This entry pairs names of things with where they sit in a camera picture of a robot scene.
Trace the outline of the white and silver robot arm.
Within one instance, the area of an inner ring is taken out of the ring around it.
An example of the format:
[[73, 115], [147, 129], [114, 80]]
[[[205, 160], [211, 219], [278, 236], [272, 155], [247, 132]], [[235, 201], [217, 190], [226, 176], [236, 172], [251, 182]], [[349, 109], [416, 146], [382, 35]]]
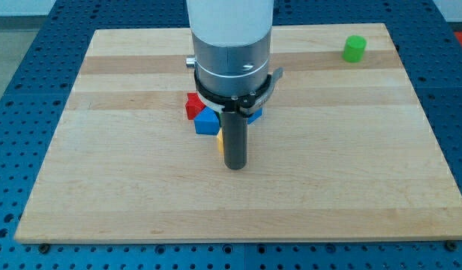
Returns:
[[231, 97], [257, 90], [269, 72], [273, 0], [187, 0], [196, 78]]

